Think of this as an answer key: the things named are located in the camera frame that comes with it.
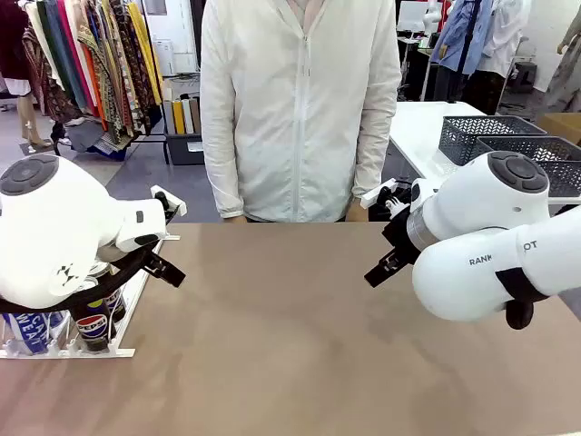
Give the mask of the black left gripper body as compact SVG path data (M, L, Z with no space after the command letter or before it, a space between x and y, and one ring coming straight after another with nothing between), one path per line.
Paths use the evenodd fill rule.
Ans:
M168 275L172 265L163 259L154 249L143 247L138 251L139 268L150 275Z

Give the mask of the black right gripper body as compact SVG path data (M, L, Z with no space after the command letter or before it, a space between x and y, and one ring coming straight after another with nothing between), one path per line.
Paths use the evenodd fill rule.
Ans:
M402 211L393 217L385 226L382 234L392 246L386 255L386 263L390 269L401 269L414 264L419 257L419 250L412 243L407 231L409 211Z

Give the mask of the person's left hand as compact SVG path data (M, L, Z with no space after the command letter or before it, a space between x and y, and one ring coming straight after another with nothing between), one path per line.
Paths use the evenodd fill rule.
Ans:
M363 208L359 198L354 198L346 212L345 221L350 223L366 223L369 220L369 212Z

